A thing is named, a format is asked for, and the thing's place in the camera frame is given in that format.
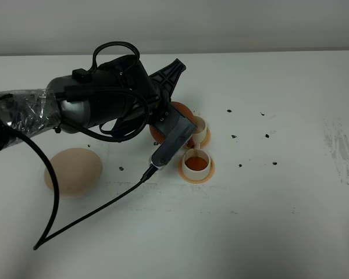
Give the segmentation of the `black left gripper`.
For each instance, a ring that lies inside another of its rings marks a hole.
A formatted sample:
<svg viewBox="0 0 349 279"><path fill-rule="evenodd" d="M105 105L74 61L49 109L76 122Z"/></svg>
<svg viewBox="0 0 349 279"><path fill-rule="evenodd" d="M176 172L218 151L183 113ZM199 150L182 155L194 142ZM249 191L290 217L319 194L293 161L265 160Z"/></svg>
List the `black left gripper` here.
<svg viewBox="0 0 349 279"><path fill-rule="evenodd" d="M186 70L185 64L175 59L171 64L147 74L134 55L124 55L91 70L91 83L98 87L127 89L141 95L150 108L148 124L163 117L168 109L177 82ZM112 137L126 137L146 125L145 112L138 99L123 93L114 93L114 100L105 101L107 109L98 109L100 132Z"/></svg>

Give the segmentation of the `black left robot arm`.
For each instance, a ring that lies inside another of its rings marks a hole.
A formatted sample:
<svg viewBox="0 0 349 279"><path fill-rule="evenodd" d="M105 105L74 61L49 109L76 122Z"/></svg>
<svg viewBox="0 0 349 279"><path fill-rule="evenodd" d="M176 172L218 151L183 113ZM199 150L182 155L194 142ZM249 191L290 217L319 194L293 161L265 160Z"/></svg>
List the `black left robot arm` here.
<svg viewBox="0 0 349 279"><path fill-rule="evenodd" d="M76 69L46 88L0 92L0 151L50 129L124 142L146 126L159 134L156 165L165 164L195 130L171 97L185 65L148 74L136 55Z"/></svg>

